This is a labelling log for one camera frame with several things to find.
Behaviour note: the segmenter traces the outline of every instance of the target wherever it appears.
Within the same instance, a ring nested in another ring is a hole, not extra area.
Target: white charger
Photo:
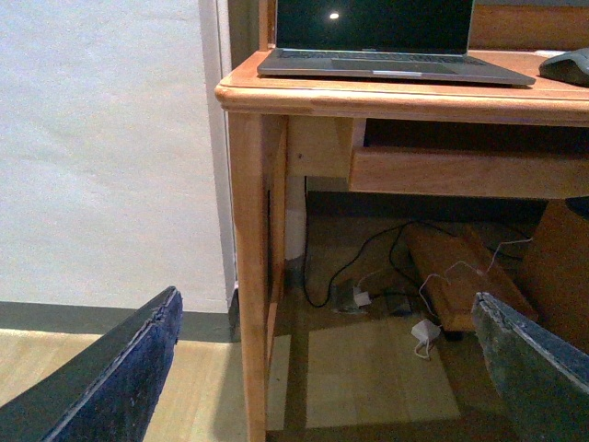
[[[440,336],[440,327],[430,320],[421,320],[413,326],[411,334],[419,340],[414,353],[421,359],[430,360],[430,348],[433,341]],[[425,347],[425,355],[419,353],[423,347]]]

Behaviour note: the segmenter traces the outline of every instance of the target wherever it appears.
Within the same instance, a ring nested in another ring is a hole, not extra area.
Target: computer mouse
[[[540,65],[540,76],[589,87],[589,48],[548,58]]]

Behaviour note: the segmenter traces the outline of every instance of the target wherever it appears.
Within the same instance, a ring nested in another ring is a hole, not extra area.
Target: laptop screen
[[[466,53],[473,0],[278,0],[279,48]]]

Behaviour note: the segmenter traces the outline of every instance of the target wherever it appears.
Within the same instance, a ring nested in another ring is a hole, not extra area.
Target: light wood floor
[[[308,287],[323,297],[329,277],[390,220],[315,219]],[[355,277],[383,267],[390,239],[366,250]],[[409,265],[405,251],[398,265]],[[366,281],[405,287],[385,270]],[[438,341],[431,361],[413,355],[420,316],[387,315],[382,298],[364,315],[311,308],[291,290],[279,314],[269,394],[274,441],[518,440],[487,375],[473,334]],[[49,375],[97,335],[0,331],[0,404]],[[239,343],[180,341],[145,441],[241,442],[246,426]]]

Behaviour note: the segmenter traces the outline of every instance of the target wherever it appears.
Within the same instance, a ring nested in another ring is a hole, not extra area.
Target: white cable
[[[430,278],[433,278],[434,276],[437,276],[438,278],[442,278],[445,281],[447,281],[447,279],[445,279],[443,276],[440,276],[438,273],[428,274],[427,275],[427,278],[425,278],[425,281],[423,281],[422,286],[418,290],[418,293],[420,294],[420,297],[422,297],[422,300],[425,303],[425,307],[427,307],[427,311],[429,311],[432,316],[438,318],[438,315],[436,315],[435,313],[433,313],[432,308],[430,307],[430,303],[427,301],[427,299],[425,298],[425,295],[422,292],[422,290],[425,287],[425,285],[427,284],[427,282],[430,280]]]
[[[420,354],[420,350],[423,347],[425,347],[425,355]],[[426,339],[425,343],[419,342],[417,345],[415,345],[415,348],[413,349],[413,353],[417,357],[420,357],[421,359],[425,359],[425,360],[429,361],[430,360],[430,339],[429,338]]]
[[[522,242],[531,242],[532,239],[533,238],[518,239],[517,241],[500,242],[499,245],[497,246],[497,249],[495,249],[495,253],[493,253],[493,258],[491,259],[491,264],[489,264],[489,267],[487,267],[487,271],[485,273],[488,273],[491,270],[491,267],[495,263],[495,258],[497,258],[497,255],[499,254],[499,249],[501,248],[501,246],[504,246],[504,245],[507,245],[507,244],[520,244]]]
[[[474,270],[477,274],[480,274],[480,270],[474,268],[472,265],[470,265],[468,262],[465,261],[458,261],[455,262],[454,264],[452,264],[450,267],[448,267],[445,272],[444,272],[444,276],[438,274],[438,273],[430,273],[427,275],[427,278],[425,278],[425,281],[423,281],[422,286],[419,289],[419,294],[420,297],[422,297],[423,302],[425,303],[425,307],[427,307],[427,311],[430,312],[430,314],[436,318],[439,318],[438,315],[436,315],[435,313],[433,313],[432,309],[430,308],[430,304],[427,302],[427,299],[425,298],[425,295],[423,294],[423,288],[425,287],[425,285],[428,283],[428,281],[433,278],[433,277],[438,277],[443,279],[447,284],[450,284],[450,278],[448,277],[448,272],[450,272],[452,269],[454,269],[457,265],[459,264],[463,264],[466,265],[468,268]]]

